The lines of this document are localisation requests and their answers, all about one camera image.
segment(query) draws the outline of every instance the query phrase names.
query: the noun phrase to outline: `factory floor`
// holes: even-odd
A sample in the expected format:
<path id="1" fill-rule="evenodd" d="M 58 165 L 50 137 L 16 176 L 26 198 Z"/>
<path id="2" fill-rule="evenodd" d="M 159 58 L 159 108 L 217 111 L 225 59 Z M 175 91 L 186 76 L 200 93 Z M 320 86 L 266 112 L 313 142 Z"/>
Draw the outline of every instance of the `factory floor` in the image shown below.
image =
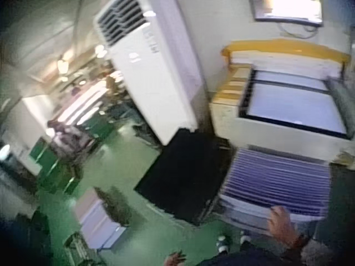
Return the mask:
<path id="1" fill-rule="evenodd" d="M 79 229 L 72 208 L 75 201 L 89 188 L 100 187 L 130 209 L 130 227 L 113 246 L 100 254 L 107 265 L 159 266 L 173 251 L 187 255 L 186 266 L 216 254 L 215 241 L 221 233 L 237 241 L 239 230 L 211 219 L 200 228 L 180 226 L 147 206 L 147 201 L 133 189 L 145 171 L 156 159 L 158 152 L 142 143 L 129 125 L 111 134 L 101 148 L 83 165 L 83 179 L 72 195 L 55 195 L 39 191 L 40 210 L 48 216 L 53 246 L 53 265 L 69 265 L 63 242 Z M 353 173 L 336 168 L 333 171 L 330 218 L 322 223 L 317 235 L 334 247 L 341 244 L 339 233 L 349 222 L 355 210 L 355 178 Z M 273 245 L 269 239 L 259 238 L 260 245 Z"/>

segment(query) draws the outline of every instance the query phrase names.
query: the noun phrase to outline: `hand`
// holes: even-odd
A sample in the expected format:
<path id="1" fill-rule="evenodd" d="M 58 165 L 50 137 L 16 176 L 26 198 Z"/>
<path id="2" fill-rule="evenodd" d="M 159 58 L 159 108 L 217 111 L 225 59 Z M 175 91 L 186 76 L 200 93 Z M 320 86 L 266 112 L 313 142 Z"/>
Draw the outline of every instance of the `hand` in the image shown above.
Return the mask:
<path id="1" fill-rule="evenodd" d="M 174 252 L 169 255 L 164 262 L 164 266 L 178 266 L 180 263 L 186 261 L 186 255 L 183 255 L 182 251 Z"/>
<path id="2" fill-rule="evenodd" d="M 291 223 L 289 212 L 281 206 L 271 207 L 268 229 L 273 237 L 289 247 L 292 247 L 298 239 L 298 234 Z"/>

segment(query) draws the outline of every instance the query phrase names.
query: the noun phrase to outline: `green floor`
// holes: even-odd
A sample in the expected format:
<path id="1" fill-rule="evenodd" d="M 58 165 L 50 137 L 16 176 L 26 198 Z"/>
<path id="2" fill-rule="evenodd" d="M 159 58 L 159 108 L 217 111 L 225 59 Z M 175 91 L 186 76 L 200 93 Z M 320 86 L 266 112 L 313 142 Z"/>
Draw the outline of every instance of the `green floor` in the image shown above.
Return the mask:
<path id="1" fill-rule="evenodd" d="M 87 160 L 84 177 L 72 196 L 40 191 L 41 211 L 49 218 L 54 265 L 68 265 L 63 241 L 79 229 L 72 207 L 92 186 L 115 194 L 129 205 L 131 212 L 130 228 L 112 250 L 102 251 L 108 265 L 162 265 L 168 254 L 181 249 L 187 254 L 186 265 L 195 265 L 215 255 L 215 241 L 220 233 L 237 238 L 238 230 L 223 222 L 212 221 L 199 229 L 181 228 L 146 206 L 147 202 L 133 188 L 157 155 L 157 151 L 136 139 L 126 126 L 110 135 Z"/>

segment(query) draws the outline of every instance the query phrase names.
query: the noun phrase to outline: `ceiling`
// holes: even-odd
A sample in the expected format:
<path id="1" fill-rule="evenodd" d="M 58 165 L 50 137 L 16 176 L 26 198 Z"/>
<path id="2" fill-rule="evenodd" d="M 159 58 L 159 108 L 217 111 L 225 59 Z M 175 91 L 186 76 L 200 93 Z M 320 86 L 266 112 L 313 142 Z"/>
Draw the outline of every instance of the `ceiling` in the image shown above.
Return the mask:
<path id="1" fill-rule="evenodd" d="M 50 90 L 58 80 L 60 55 L 70 62 L 82 61 L 79 64 L 89 59 L 88 51 L 100 43 L 93 18 L 107 1 L 10 0 L 2 4 L 2 63 L 37 84 L 37 89 L 18 88 L 22 96 Z"/>

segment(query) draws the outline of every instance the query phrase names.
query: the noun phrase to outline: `machine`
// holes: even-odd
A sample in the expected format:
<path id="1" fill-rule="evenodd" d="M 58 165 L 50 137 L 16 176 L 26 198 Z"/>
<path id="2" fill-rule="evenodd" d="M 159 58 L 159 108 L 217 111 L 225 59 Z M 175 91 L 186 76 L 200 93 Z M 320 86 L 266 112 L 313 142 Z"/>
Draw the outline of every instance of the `machine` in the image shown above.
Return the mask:
<path id="1" fill-rule="evenodd" d="M 94 24 L 163 145 L 180 127 L 208 124 L 204 81 L 176 1 L 112 0 Z"/>

